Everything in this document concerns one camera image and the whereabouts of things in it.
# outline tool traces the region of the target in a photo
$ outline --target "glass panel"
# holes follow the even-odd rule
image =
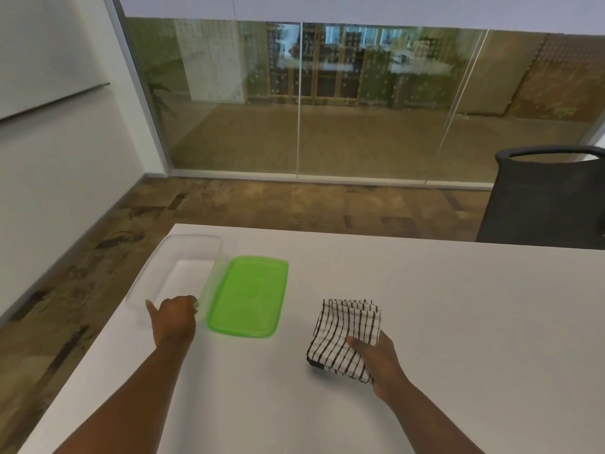
[[[490,31],[428,179],[494,182],[497,151],[578,143],[604,109],[605,37]]]
[[[176,169],[296,173],[300,24],[126,23]]]
[[[479,35],[303,24],[300,174],[425,180]]]

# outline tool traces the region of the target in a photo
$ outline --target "folded dish towel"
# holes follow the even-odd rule
[[[324,300],[307,361],[317,368],[369,382],[364,360],[345,339],[350,335],[375,345],[380,335],[380,314],[371,300]]]

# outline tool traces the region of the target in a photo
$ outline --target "hand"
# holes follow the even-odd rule
[[[391,338],[381,331],[375,346],[353,336],[347,336],[346,340],[347,344],[364,359],[366,368],[372,376],[372,386],[376,396],[390,405],[397,388],[403,382],[407,382]]]
[[[151,317],[151,327],[155,347],[171,343],[189,347],[195,335],[195,318],[197,313],[193,296],[177,296],[163,300],[160,309],[146,300],[147,311]]]

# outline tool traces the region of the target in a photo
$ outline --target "green lid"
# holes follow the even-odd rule
[[[208,328],[227,335],[271,336],[277,328],[287,279],[288,262],[283,259],[232,259],[206,317]]]

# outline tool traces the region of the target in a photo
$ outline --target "forearm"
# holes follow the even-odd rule
[[[188,344],[161,344],[56,454],[155,454]]]
[[[483,454],[483,452],[407,378],[402,377],[388,401],[416,454]]]

